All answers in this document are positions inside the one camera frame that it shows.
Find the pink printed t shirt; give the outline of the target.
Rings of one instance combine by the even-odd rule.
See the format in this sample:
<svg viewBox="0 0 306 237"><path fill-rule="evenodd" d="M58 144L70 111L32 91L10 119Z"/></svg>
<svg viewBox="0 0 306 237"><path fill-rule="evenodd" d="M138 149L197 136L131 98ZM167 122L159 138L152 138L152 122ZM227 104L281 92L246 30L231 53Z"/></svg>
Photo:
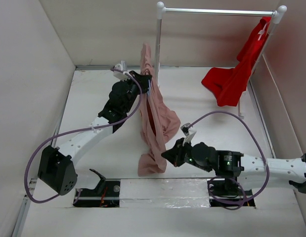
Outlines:
<svg viewBox="0 0 306 237"><path fill-rule="evenodd" d="M137 174L140 177L155 173L164 173L167 161L161 156L166 151L166 143L178 132L180 119L175 111L170 110L163 101L154 67L151 63L151 47L145 43L141 50L140 74L152 76L152 91L149 97L144 95L140 104L142 121L141 137L149 147L138 162Z"/></svg>

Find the light blue wire hanger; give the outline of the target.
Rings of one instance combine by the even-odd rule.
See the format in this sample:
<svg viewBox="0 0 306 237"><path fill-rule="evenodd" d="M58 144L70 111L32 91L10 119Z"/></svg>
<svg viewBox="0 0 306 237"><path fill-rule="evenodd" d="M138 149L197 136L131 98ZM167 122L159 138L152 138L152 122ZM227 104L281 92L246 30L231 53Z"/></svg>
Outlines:
<svg viewBox="0 0 306 237"><path fill-rule="evenodd" d="M148 80L147 97L149 97L149 96L150 96L151 91L152 91L152 79L149 79L149 80Z"/></svg>

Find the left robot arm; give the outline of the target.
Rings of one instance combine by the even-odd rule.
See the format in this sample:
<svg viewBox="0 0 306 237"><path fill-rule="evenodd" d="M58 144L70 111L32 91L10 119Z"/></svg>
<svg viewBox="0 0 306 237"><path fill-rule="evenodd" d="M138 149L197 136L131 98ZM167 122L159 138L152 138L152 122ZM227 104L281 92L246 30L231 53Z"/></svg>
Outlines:
<svg viewBox="0 0 306 237"><path fill-rule="evenodd" d="M104 108L87 128L74 130L69 141L43 149L38 177L57 195L64 196L74 188L88 189L94 196L104 192L104 179L97 172L97 179L86 181L75 171L80 159L102 139L115 133L136 110L133 104L141 101L149 92L151 75L140 75L135 71L123 72L114 69L121 79L114 83Z"/></svg>

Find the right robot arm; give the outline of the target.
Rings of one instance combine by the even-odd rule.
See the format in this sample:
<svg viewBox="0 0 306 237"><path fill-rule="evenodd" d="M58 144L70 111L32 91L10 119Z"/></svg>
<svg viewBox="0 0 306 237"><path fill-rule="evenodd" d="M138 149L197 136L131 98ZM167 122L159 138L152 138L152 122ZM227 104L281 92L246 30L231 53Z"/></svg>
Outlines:
<svg viewBox="0 0 306 237"><path fill-rule="evenodd" d="M194 146L178 139L162 153L173 166L190 164L206 172L213 171L224 178L223 188L228 194L258 188L289 188L306 194L306 153L300 158L274 159L244 155L240 152L216 150L201 142Z"/></svg>

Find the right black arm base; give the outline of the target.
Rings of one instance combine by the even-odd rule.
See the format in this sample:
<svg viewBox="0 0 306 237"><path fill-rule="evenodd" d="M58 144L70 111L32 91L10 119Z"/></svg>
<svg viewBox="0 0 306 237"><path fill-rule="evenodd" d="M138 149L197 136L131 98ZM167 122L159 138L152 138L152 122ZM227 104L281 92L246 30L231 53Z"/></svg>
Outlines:
<svg viewBox="0 0 306 237"><path fill-rule="evenodd" d="M210 207L222 207L227 210L237 210L240 208L237 203L243 199L243 193L233 181L228 179L214 179L208 186L209 193L217 199L233 202L232 204L221 203L209 195Z"/></svg>

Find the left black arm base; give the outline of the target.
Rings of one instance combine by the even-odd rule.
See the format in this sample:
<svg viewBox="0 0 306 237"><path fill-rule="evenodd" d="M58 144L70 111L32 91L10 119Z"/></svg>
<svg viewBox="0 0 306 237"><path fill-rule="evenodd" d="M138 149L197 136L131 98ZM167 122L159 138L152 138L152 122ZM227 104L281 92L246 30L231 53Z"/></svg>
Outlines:
<svg viewBox="0 0 306 237"><path fill-rule="evenodd" d="M99 181L94 189L76 189L73 200L74 207L81 208L116 208L120 207L120 184L119 179L106 179L94 169L90 169L98 176Z"/></svg>

